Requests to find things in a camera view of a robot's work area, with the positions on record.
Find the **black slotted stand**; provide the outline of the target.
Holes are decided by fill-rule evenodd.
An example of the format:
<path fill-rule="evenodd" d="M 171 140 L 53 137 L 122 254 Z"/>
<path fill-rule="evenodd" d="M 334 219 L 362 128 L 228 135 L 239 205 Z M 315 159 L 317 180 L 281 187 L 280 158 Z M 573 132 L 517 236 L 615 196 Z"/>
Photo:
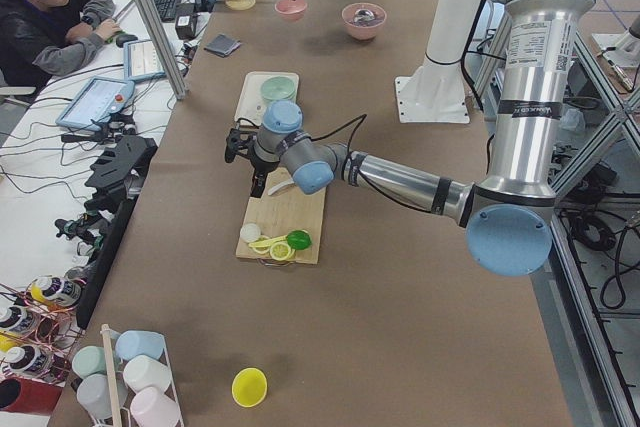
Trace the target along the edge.
<path fill-rule="evenodd" d="M 116 213 L 121 202 L 129 198 L 129 181 L 135 171 L 146 179 L 151 159 L 158 150 L 153 138 L 124 135 L 114 147 L 107 147 L 90 166 L 92 175 L 85 186 L 95 189 L 84 203 L 87 211 L 107 210 Z"/>

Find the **white ceramic spoon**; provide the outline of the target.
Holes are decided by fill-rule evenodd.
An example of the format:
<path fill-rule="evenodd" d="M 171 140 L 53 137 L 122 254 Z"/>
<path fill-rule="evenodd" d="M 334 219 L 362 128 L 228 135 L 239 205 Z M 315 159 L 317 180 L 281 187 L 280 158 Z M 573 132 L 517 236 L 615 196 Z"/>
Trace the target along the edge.
<path fill-rule="evenodd" d="M 270 187 L 267 191 L 267 195 L 275 196 L 276 194 L 283 192 L 285 189 L 293 187 L 294 185 L 295 185 L 294 181 L 291 178 L 289 178 L 287 180 L 279 182 L 274 186 Z"/>

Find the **blue teach pendant far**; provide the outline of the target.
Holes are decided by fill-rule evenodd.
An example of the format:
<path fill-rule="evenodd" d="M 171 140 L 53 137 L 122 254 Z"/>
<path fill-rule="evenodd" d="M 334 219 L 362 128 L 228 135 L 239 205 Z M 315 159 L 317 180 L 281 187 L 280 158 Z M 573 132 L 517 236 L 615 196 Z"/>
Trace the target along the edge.
<path fill-rule="evenodd" d="M 160 57 L 150 39 L 123 44 L 123 71 L 124 78 L 133 82 L 165 76 Z"/>

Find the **blue teach pendant near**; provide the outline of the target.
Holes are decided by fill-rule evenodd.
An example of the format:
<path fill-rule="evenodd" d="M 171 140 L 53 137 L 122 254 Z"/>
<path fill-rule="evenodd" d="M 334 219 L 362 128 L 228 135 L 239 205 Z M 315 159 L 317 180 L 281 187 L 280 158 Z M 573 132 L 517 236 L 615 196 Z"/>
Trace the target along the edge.
<path fill-rule="evenodd" d="M 74 130 L 99 131 L 100 123 L 108 122 L 131 100 L 135 83 L 107 77 L 93 77 L 57 117 L 56 124 Z"/>

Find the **wooden cutting board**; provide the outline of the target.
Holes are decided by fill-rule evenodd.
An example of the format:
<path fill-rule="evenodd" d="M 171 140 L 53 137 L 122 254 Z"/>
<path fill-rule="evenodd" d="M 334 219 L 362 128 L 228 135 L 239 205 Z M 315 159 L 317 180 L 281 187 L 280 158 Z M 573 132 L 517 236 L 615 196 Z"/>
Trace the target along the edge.
<path fill-rule="evenodd" d="M 294 261 L 299 264 L 317 264 L 327 189 L 306 195 L 293 184 L 279 189 L 274 195 L 268 194 L 270 189 L 285 181 L 291 181 L 291 176 L 284 167 L 271 172 L 262 197 L 248 199 L 242 224 L 257 224 L 261 233 L 267 237 L 305 230 L 310 235 L 312 244 L 309 248 L 298 251 Z"/>

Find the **aluminium frame post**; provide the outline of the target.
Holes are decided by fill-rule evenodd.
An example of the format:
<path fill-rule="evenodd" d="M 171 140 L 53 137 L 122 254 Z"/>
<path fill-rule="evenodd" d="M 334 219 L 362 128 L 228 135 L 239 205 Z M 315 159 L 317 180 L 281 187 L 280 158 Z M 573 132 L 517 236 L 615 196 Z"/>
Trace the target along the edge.
<path fill-rule="evenodd" d="M 181 101 L 186 96 L 187 86 L 153 0 L 134 0 L 134 3 L 154 44 L 172 91 L 176 99 Z"/>

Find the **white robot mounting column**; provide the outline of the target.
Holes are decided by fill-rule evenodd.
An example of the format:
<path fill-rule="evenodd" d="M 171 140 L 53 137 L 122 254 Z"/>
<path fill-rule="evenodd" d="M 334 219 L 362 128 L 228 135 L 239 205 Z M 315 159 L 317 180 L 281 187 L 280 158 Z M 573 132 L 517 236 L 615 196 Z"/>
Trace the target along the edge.
<path fill-rule="evenodd" d="M 463 56 L 483 0 L 438 0 L 424 61 L 410 77 L 396 79 L 402 123 L 467 124 Z"/>

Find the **grey folded cloth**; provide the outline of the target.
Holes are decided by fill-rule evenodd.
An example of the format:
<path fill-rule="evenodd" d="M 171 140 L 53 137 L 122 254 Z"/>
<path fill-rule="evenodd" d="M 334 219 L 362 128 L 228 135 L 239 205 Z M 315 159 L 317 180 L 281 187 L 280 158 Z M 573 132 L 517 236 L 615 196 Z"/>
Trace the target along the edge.
<path fill-rule="evenodd" d="M 242 43 L 226 34 L 218 34 L 213 40 L 204 46 L 204 50 L 218 57 L 228 57 L 237 50 Z"/>

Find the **small pink bowl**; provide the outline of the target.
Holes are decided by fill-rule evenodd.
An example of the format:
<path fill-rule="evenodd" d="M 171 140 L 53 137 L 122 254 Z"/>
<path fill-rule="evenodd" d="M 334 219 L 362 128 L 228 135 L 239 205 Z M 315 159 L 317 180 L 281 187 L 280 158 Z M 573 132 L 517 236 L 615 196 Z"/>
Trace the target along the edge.
<path fill-rule="evenodd" d="M 301 20 L 307 7 L 308 4 L 305 0 L 279 0 L 274 5 L 276 13 L 285 22 Z"/>

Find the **blue cup on rack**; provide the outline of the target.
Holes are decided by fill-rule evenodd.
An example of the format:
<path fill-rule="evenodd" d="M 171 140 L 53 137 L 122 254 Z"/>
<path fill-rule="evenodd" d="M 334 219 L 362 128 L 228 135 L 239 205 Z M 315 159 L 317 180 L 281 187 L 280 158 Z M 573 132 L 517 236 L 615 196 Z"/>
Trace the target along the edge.
<path fill-rule="evenodd" d="M 143 330 L 125 331 L 115 344 L 116 355 L 124 361 L 130 361 L 139 355 L 159 360 L 164 348 L 165 338 L 162 334 Z"/>

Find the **stacked green bowls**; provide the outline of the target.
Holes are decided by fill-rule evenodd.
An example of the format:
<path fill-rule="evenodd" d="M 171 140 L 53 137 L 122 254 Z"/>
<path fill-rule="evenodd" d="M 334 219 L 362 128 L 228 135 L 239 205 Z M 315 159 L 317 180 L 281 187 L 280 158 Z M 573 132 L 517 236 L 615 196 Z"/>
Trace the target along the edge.
<path fill-rule="evenodd" d="M 264 108 L 279 100 L 294 102 L 297 96 L 297 86 L 292 78 L 272 76 L 261 84 L 260 96 Z"/>

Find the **lemon slice near bun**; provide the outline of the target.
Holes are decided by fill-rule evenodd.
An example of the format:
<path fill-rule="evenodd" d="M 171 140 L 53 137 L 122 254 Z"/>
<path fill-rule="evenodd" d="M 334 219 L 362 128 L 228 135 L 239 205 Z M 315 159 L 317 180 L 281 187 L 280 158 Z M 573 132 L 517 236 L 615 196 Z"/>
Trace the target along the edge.
<path fill-rule="evenodd" d="M 269 246 L 258 246 L 258 247 L 252 247 L 252 250 L 260 255 L 266 255 L 270 252 L 270 247 Z"/>

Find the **white steamed bun toy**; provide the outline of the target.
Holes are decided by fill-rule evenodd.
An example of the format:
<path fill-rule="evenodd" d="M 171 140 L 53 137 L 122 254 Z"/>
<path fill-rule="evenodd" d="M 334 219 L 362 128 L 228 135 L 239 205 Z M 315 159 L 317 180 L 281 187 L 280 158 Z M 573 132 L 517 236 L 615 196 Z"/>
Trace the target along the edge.
<path fill-rule="evenodd" d="M 258 241 L 261 235 L 261 228 L 255 223 L 244 224 L 239 232 L 240 239 L 247 244 Z"/>

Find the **pink cup on rack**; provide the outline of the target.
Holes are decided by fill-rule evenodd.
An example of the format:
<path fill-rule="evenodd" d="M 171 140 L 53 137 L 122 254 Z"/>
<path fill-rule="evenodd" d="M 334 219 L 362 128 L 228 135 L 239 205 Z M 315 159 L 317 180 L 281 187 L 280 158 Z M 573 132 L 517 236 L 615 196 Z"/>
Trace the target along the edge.
<path fill-rule="evenodd" d="M 141 427 L 174 427 L 180 419 L 178 404 L 153 386 L 135 394 L 130 411 Z"/>

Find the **large pink ice bowl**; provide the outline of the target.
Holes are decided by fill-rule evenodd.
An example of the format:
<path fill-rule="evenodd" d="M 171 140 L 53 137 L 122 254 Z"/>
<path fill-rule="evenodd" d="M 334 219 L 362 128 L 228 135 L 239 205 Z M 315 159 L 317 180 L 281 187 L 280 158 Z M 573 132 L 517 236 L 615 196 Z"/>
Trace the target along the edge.
<path fill-rule="evenodd" d="M 346 32 L 356 40 L 376 37 L 386 22 L 386 11 L 379 5 L 356 2 L 345 6 L 341 12 Z"/>

